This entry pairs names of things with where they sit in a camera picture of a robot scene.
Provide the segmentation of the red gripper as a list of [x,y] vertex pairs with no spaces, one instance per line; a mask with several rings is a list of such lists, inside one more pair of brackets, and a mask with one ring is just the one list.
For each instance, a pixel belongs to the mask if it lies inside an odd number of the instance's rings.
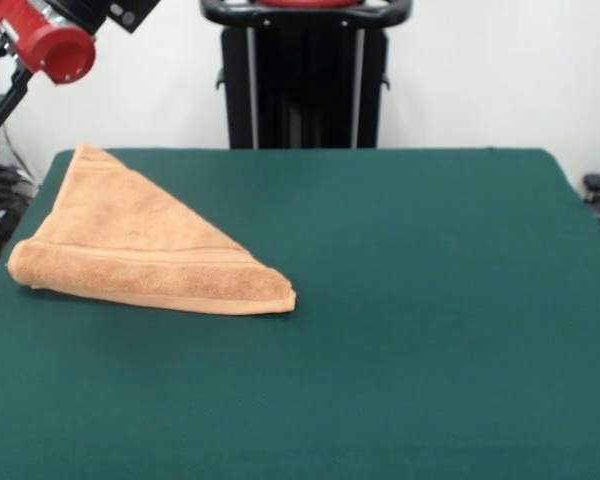
[[55,84],[83,78],[95,62],[95,40],[47,1],[0,1],[0,58],[6,55],[20,62],[0,95],[0,128],[27,94],[33,73]]

